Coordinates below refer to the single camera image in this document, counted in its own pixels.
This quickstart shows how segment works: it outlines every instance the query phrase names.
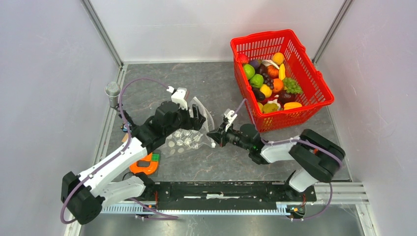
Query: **orange clamp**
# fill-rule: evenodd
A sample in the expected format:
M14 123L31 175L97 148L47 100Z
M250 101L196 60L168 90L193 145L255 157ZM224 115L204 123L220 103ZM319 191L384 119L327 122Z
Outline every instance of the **orange clamp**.
M149 162L149 166L147 167L139 166L140 162ZM145 156L144 158L130 165L129 169L134 174L144 172L146 175L152 175L158 169L158 164L159 164L159 154L153 154L151 152L149 155Z

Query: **yellow pepper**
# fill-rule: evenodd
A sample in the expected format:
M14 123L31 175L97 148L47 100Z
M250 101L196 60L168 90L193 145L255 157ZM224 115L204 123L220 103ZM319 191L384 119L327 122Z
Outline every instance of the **yellow pepper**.
M289 109L298 108L298 107L302 107L302 104L299 103L299 102L287 102L287 103L284 104L284 111L289 110Z

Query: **white wall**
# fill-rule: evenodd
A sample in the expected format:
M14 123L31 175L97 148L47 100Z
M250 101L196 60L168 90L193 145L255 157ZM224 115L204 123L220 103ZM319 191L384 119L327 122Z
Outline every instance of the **white wall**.
M354 1L319 62L341 143L383 236L417 230L416 9L413 0Z
M91 0L124 61L232 60L234 37L292 29L312 58L343 0Z
M91 165L117 71L80 1L0 1L0 235L63 234L61 180Z

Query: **red basket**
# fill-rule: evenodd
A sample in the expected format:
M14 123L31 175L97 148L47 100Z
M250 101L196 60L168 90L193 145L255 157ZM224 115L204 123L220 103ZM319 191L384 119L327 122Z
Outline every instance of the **red basket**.
M324 82L321 72L313 66L305 53L305 47L292 30L267 31L234 38L230 45L233 51L236 81L242 96L247 98L249 102L250 107L246 106L246 108L248 112L252 113L255 125L260 132L304 123L323 106L333 103L333 94ZM271 59L277 52L284 54L286 76L298 81L304 92L297 95L296 99L303 106L263 114L257 105L243 67L236 61L236 58L238 53L244 53L249 57L249 60Z

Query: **clear plastic bag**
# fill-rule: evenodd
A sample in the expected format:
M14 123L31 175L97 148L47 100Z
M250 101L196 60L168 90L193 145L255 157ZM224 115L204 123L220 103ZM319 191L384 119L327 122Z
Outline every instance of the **clear plastic bag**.
M165 144L159 148L164 156L169 157L187 153L199 149L202 145L207 145L211 148L216 147L216 142L206 135L210 130L214 130L214 121L210 112L197 97L193 97L188 106L191 107L193 104L199 107L200 113L206 118L206 122L204 122L199 131L179 129L168 136Z

